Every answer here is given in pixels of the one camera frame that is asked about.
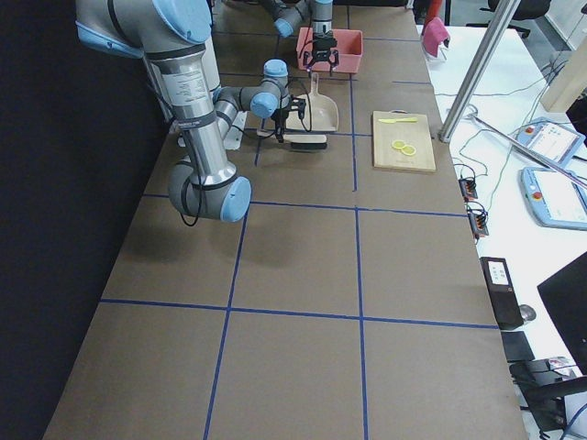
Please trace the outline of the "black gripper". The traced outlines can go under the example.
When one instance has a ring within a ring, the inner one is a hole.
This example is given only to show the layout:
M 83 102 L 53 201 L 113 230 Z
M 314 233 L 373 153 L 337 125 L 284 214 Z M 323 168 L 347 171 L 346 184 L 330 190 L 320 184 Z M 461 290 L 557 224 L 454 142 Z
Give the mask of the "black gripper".
M 284 142 L 283 133 L 286 130 L 286 121 L 288 116 L 288 112 L 274 112 L 271 116 L 271 120 L 274 123 L 275 138 L 279 143 Z
M 339 54 L 336 46 L 337 41 L 332 30 L 314 33 L 311 51 L 304 50 L 301 53 L 303 69 L 306 72 L 311 72 L 314 62 L 328 62 L 329 75 L 332 76 L 339 65 Z

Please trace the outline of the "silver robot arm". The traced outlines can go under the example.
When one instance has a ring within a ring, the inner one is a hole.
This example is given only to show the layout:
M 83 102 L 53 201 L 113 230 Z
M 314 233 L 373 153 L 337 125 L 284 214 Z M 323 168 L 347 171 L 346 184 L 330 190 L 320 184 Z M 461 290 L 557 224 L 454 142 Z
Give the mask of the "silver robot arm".
M 287 5 L 284 1 L 260 0 L 259 5 L 271 15 L 274 27 L 283 38 L 290 37 L 308 21 L 298 58 L 303 60 L 307 72 L 315 72 L 317 67 L 328 65 L 329 75 L 333 74 L 339 65 L 339 52 L 332 28 L 332 1 L 297 1 Z
M 181 130 L 187 155 L 169 180 L 169 197 L 182 214 L 237 222 L 249 209 L 251 184 L 227 159 L 224 139 L 236 116 L 266 119 L 290 103 L 288 69 L 268 60 L 255 87 L 213 89 L 204 62 L 212 17 L 205 1 L 79 1 L 76 26 L 87 47 L 156 66 L 161 101 Z

